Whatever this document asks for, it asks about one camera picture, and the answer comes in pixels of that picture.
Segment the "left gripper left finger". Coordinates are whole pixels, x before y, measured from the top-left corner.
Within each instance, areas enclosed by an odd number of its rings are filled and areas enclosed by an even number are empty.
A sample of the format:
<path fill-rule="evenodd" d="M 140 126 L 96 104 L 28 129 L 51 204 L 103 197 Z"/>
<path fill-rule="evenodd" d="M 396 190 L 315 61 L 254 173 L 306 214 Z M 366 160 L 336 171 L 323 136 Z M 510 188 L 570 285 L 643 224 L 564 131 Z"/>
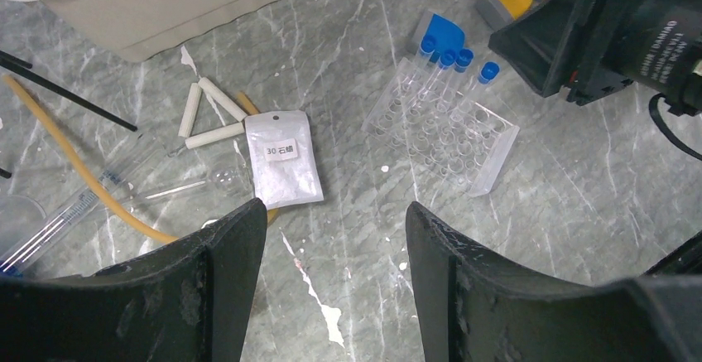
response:
<path fill-rule="evenodd" d="M 252 199 L 94 275 L 1 280 L 4 361 L 237 361 L 267 237 Z"/>

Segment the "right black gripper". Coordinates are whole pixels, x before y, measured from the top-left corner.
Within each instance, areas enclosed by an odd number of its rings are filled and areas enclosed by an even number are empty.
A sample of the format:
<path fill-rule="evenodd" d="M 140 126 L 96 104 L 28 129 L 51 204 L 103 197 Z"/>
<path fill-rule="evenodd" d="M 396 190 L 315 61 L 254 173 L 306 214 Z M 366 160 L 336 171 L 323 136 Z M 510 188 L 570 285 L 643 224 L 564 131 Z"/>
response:
<path fill-rule="evenodd" d="M 557 58 L 575 0 L 539 0 L 495 31 L 488 47 L 541 97 L 568 75 Z M 701 0 L 606 0 L 571 83 L 570 102 L 590 104 L 638 82 L 663 94 L 671 112 L 701 112 Z"/>

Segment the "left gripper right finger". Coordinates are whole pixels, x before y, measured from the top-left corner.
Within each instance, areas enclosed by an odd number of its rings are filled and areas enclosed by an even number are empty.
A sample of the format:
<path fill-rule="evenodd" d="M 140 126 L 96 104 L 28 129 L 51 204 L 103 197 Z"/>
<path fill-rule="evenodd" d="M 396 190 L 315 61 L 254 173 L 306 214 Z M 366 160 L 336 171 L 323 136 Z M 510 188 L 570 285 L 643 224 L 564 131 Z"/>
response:
<path fill-rule="evenodd" d="M 644 274 L 588 287 L 492 251 L 418 202 L 406 211 L 427 361 L 698 361 L 701 237 Z"/>

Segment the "blue capped test tube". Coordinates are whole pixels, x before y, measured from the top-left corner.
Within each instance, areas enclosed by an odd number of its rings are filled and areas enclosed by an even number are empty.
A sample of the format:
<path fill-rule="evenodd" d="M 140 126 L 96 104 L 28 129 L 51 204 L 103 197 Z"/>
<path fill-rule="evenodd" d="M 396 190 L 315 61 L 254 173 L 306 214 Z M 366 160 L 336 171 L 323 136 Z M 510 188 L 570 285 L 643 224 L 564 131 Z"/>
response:
<path fill-rule="evenodd" d="M 466 76 L 466 71 L 469 68 L 474 58 L 474 52 L 469 48 L 463 48 L 459 51 L 453 69 L 448 75 L 445 87 L 440 94 L 440 99 L 437 103 L 437 109 L 440 113 L 446 113 L 450 105 L 455 100 L 457 91 Z"/>
<path fill-rule="evenodd" d="M 458 91 L 456 106 L 450 113 L 450 120 L 460 122 L 475 110 L 475 104 L 500 72 L 500 66 L 494 61 L 486 61 L 478 73 Z"/>
<path fill-rule="evenodd" d="M 425 34 L 412 59 L 411 71 L 408 72 L 406 77 L 406 81 L 409 85 L 415 84 L 421 79 L 424 69 L 434 54 L 435 47 L 435 37 L 430 34 Z"/>
<path fill-rule="evenodd" d="M 423 85 L 421 91 L 421 97 L 426 98 L 427 95 L 434 88 L 435 84 L 445 77 L 449 72 L 453 64 L 455 63 L 456 52 L 451 49 L 445 50 L 440 58 L 437 60 L 435 68 L 431 71 L 429 78 Z"/>

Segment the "clear test tube rack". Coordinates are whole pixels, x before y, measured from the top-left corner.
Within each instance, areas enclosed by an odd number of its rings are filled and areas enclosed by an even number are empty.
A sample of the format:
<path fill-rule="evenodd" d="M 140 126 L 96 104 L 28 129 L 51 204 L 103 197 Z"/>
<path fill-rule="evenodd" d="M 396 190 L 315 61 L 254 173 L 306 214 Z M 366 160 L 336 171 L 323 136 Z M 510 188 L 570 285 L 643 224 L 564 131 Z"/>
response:
<path fill-rule="evenodd" d="M 363 131 L 471 197 L 495 185 L 520 128 L 436 82 L 421 88 L 426 71 L 404 58 L 363 122 Z"/>

